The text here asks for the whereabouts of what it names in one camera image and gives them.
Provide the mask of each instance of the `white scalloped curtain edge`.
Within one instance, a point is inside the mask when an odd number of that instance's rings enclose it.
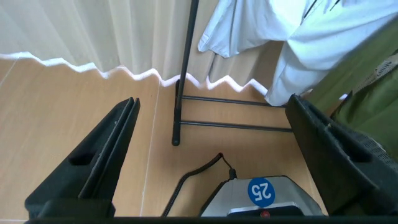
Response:
[[[48,59],[48,60],[41,60],[38,57],[36,57],[35,55],[32,55],[30,52],[18,52],[18,53],[13,53],[13,54],[0,54],[0,58],[4,58],[4,59],[20,59],[20,58],[32,58],[35,59],[36,61],[38,61],[39,63],[41,63],[42,65],[45,65],[46,67],[50,67],[50,66],[54,66],[54,65],[60,65],[60,64],[65,64],[68,67],[70,67],[71,69],[73,69],[74,71],[78,72],[78,73],[83,73],[89,70],[97,70],[99,72],[99,74],[105,78],[108,79],[110,74],[112,74],[113,71],[117,70],[117,69],[122,69],[125,72],[127,72],[127,74],[129,74],[129,76],[133,79],[133,80],[143,80],[151,75],[155,75],[157,76],[157,78],[160,80],[160,84],[164,87],[170,86],[173,83],[175,83],[177,80],[180,79],[180,75],[176,75],[172,78],[169,78],[168,80],[163,80],[162,77],[160,76],[159,72],[152,68],[146,72],[143,72],[141,74],[133,74],[128,68],[126,68],[124,65],[120,65],[117,66],[116,68],[107,71],[107,72],[101,72],[97,66],[95,66],[95,64],[93,62],[87,63],[85,65],[72,65],[71,63],[67,62],[65,59],[63,58],[52,58],[52,59]],[[203,85],[191,74],[187,73],[186,78],[188,80],[190,80],[197,88],[203,88]],[[220,78],[219,80],[215,81],[214,83],[210,82],[209,77],[206,78],[206,87],[209,90],[214,89],[214,87],[218,86],[221,83],[226,82],[227,84],[229,84],[233,90],[235,90],[236,92],[241,92],[246,86],[251,85],[253,86],[257,91],[259,91],[261,94],[263,94],[264,96],[267,94],[268,90],[266,87],[264,87],[263,85],[261,85],[259,82],[257,82],[255,79],[251,79],[248,83],[246,83],[244,86],[241,86],[239,84],[237,84],[229,75],[224,76],[223,78]],[[341,100],[346,98],[346,94],[344,94],[343,96],[340,97]]]

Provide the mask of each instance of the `black cable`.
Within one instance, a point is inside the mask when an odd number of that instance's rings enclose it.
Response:
[[[205,165],[203,165],[203,166],[201,166],[201,167],[199,167],[199,168],[197,168],[197,169],[195,169],[195,170],[193,170],[193,171],[191,171],[191,172],[187,172],[185,175],[183,175],[183,176],[181,177],[181,179],[179,180],[177,186],[176,186],[175,189],[174,189],[174,192],[173,192],[172,196],[170,197],[169,202],[167,203],[167,205],[166,205],[166,207],[165,207],[165,209],[164,209],[164,211],[163,211],[162,217],[166,217],[166,216],[169,214],[169,212],[170,212],[170,210],[171,210],[171,208],[172,208],[172,206],[173,206],[173,204],[174,204],[174,201],[175,201],[175,199],[176,199],[177,196],[178,196],[178,193],[180,193],[180,190],[181,190],[182,185],[184,184],[184,182],[185,182],[190,176],[197,175],[197,174],[199,174],[199,173],[201,173],[201,172],[207,170],[207,169],[210,168],[212,165],[216,164],[216,162],[218,162],[219,159],[221,159],[221,158],[223,158],[224,162],[225,162],[225,163],[228,165],[228,167],[229,167],[229,179],[230,179],[230,180],[233,180],[233,179],[237,178],[237,177],[236,177],[236,171],[235,171],[235,169],[232,168],[231,165],[225,160],[224,155],[223,155],[222,153],[217,154],[217,156],[214,157],[214,159],[212,159],[210,162],[206,163]]]

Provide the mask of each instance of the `white cloth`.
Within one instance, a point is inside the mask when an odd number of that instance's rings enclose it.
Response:
[[[220,0],[198,49],[228,58],[268,40],[285,41],[265,96],[283,105],[313,88],[397,12],[397,0]]]

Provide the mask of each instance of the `red button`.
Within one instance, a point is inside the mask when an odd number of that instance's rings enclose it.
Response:
[[[268,211],[264,210],[261,212],[260,216],[261,216],[261,218],[267,218],[267,217],[270,217],[271,215],[269,214]]]

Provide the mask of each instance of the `green fabric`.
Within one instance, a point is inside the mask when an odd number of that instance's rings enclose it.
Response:
[[[349,93],[363,78],[398,49],[398,18],[384,26],[353,50],[313,89],[308,100],[321,111],[327,111],[338,98]]]
[[[346,100],[333,119],[373,138],[398,161],[398,69]]]

